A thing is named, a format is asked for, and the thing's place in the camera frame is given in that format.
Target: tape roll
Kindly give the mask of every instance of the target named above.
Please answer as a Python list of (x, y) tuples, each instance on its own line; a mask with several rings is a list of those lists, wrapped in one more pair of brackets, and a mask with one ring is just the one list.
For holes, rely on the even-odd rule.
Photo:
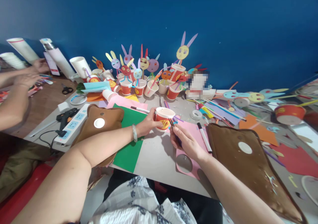
[(193, 110), (191, 113), (190, 113), (190, 117), (194, 120), (201, 120), (203, 115), (200, 111), (198, 110)]

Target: black scissors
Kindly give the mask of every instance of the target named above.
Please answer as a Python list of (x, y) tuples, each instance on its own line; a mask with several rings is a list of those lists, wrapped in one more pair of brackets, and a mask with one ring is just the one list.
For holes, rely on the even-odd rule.
[(73, 88), (67, 87), (67, 86), (65, 86), (63, 83), (62, 83), (62, 86), (63, 86), (62, 93), (63, 93), (64, 95), (67, 95), (67, 94), (73, 92)]

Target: red chair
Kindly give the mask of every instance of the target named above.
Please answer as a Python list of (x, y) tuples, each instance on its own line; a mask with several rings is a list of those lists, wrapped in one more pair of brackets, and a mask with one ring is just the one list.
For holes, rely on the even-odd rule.
[(0, 204), (0, 223), (10, 224), (24, 206), (30, 201), (52, 167), (41, 163), (36, 167), (30, 179)]

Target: hand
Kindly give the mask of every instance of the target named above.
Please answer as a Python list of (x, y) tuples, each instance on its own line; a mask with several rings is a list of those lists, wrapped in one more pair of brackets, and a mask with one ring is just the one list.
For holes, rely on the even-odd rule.
[(160, 121), (155, 121), (155, 111), (156, 107), (152, 107), (149, 114), (146, 116), (146, 118), (136, 125), (136, 131), (138, 138), (141, 136), (145, 136), (149, 134), (149, 132), (155, 128), (162, 128), (163, 124)]
[(34, 61), (32, 64), (32, 67), (38, 72), (38, 73), (45, 73), (50, 71), (49, 66), (47, 65), (45, 58), (40, 58)]
[[(182, 142), (182, 148), (178, 145), (176, 135)], [(173, 129), (170, 129), (170, 140), (174, 148), (183, 149), (187, 156), (195, 161), (200, 160), (206, 154), (193, 136), (178, 124)]]
[(16, 76), (14, 79), (14, 85), (24, 85), (30, 88), (37, 82), (37, 80), (41, 79), (42, 77), (39, 74), (23, 74)]

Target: gray table surface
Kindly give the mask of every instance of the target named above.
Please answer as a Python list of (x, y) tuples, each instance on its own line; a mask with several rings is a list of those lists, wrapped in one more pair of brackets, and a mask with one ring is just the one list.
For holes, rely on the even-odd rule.
[[(159, 101), (160, 96), (158, 94), (155, 94), (151, 98), (141, 97), (138, 99), (140, 103), (148, 104), (148, 110), (150, 110), (151, 107), (160, 106), (160, 101)], [(170, 109), (172, 109), (177, 115), (180, 115), (182, 120), (190, 122), (190, 123), (197, 123), (197, 121), (190, 118), (190, 112), (192, 112), (195, 109), (195, 104), (193, 102), (187, 101), (181, 96), (178, 96), (177, 99), (173, 102), (167, 100), (165, 97), (164, 97), (164, 100), (168, 101)], [(82, 106), (83, 104), (79, 106), (70, 105), (71, 108), (73, 107), (80, 108)], [(257, 112), (261, 117), (268, 116), (268, 114), (266, 114), (265, 112), (262, 112), (261, 110), (257, 108), (254, 108), (254, 109), (252, 108), (252, 110)], [(60, 114), (59, 110), (55, 109), (45, 120), (43, 120), (34, 129), (34, 131), (40, 129), (40, 127), (54, 120), (56, 116), (59, 114)], [(201, 124), (205, 123), (203, 119), (200, 120), (199, 122), (201, 122)], [(47, 146), (47, 144), (39, 140), (38, 138), (39, 135), (44, 133), (45, 131), (59, 129), (59, 125), (60, 125), (59, 123), (55, 123), (47, 127), (46, 129), (42, 130), (40, 133), (36, 134), (34, 137), (29, 137), (29, 135), (27, 135), (25, 139), (37, 144)], [(278, 133), (276, 134), (276, 138), (278, 142), (282, 142), (285, 145), (289, 147), (293, 147), (293, 148), (296, 148), (296, 145), (302, 147), (318, 163), (318, 157), (287, 126), (279, 125), (279, 124), (269, 125), (265, 123), (262, 123), (262, 125), (279, 127), (281, 130), (278, 131)], [(292, 140), (284, 137), (285, 134), (288, 134)], [(55, 135), (56, 134), (54, 132), (47, 133), (42, 136), (42, 139), (46, 141), (52, 141)], [(54, 142), (53, 148), (62, 152), (66, 152), (69, 150), (70, 146), (62, 147)], [(175, 187), (178, 187), (187, 191), (191, 191), (203, 196), (217, 199), (214, 189), (206, 177), (202, 177), (201, 180), (199, 181), (195, 178), (192, 178), (188, 175), (178, 172), (176, 168), (176, 160), (177, 160), (176, 150), (173, 148), (173, 146), (170, 143), (170, 133), (153, 130), (144, 139), (144, 142), (142, 144), (140, 154), (138, 157), (138, 161), (134, 170), (134, 174), (141, 175), (141, 176), (153, 179), (155, 181), (169, 184), (171, 186), (175, 186)], [(318, 222), (318, 207), (308, 197), (306, 200), (303, 200), (298, 198), (298, 196), (296, 195), (296, 192), (299, 192), (307, 196), (301, 184), (301, 178), (303, 176), (288, 172), (285, 167), (278, 164), (271, 157), (269, 157), (269, 160), (273, 168), (277, 172), (278, 176), (281, 178), (282, 182), (284, 183), (284, 185), (290, 192), (291, 196), (293, 197), (297, 205), (300, 207), (300, 209), (303, 211), (308, 222), (317, 223)], [(116, 165), (112, 165), (112, 166), (114, 168), (121, 169), (120, 167)], [(289, 175), (293, 176), (293, 180), (298, 186), (298, 188), (294, 187), (293, 184), (290, 182)]]

